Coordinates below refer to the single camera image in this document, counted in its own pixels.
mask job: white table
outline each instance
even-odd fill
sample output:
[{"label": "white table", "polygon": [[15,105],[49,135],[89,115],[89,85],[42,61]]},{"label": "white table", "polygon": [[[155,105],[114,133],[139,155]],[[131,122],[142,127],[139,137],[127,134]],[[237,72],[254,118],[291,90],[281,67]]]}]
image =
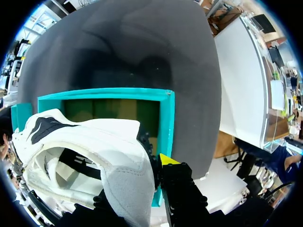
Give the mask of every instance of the white table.
[{"label": "white table", "polygon": [[220,130],[259,148],[270,103],[270,55],[261,35],[239,17],[215,38],[222,78]]}]

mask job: shoe tongue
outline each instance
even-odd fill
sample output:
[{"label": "shoe tongue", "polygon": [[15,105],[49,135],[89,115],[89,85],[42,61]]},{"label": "shoe tongue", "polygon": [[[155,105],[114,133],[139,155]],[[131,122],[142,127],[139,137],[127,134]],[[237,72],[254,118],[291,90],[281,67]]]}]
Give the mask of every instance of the shoe tongue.
[{"label": "shoe tongue", "polygon": [[64,148],[52,148],[42,152],[36,158],[36,164],[51,180],[54,187],[59,187],[56,179],[56,169]]}]

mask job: cable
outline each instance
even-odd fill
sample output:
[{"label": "cable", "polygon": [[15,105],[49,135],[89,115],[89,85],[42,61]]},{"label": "cable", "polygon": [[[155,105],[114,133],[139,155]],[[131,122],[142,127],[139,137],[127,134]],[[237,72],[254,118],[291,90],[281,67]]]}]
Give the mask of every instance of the cable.
[{"label": "cable", "polygon": [[270,197],[271,195],[273,195],[276,191],[280,190],[281,188],[283,188],[283,187],[285,187],[285,186],[289,186],[289,185],[291,185],[291,184],[293,184],[292,181],[280,185],[279,187],[277,187],[277,188],[275,188],[274,190],[272,190],[272,191],[267,195],[267,197],[266,197],[266,198],[263,198],[263,199],[268,200],[269,197]]}]

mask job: blue shirt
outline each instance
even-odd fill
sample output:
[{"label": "blue shirt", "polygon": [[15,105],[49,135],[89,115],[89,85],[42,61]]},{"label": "blue shirt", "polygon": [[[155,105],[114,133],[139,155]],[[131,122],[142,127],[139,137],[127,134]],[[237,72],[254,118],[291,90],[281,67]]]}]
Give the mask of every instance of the blue shirt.
[{"label": "blue shirt", "polygon": [[278,174],[282,183],[295,181],[299,166],[296,163],[292,163],[286,170],[284,166],[285,159],[290,157],[291,154],[286,150],[286,147],[279,146],[272,154],[270,161],[265,162],[265,165]]}]

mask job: teal box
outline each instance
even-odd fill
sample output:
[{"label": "teal box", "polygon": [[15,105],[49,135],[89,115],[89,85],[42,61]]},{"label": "teal box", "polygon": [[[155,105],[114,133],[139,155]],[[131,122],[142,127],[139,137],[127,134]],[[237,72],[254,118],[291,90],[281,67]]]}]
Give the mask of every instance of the teal box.
[{"label": "teal box", "polygon": [[[64,100],[115,98],[141,99],[160,102],[157,154],[162,153],[171,157],[175,118],[175,93],[171,90],[119,87],[67,91],[39,97],[38,112],[40,113],[57,108],[64,113]],[[159,187],[154,195],[152,206],[158,207],[161,203],[162,191]]]},{"label": "teal box", "polygon": [[19,128],[23,131],[28,118],[33,115],[32,105],[30,103],[21,103],[11,107],[11,121],[13,130]]}]

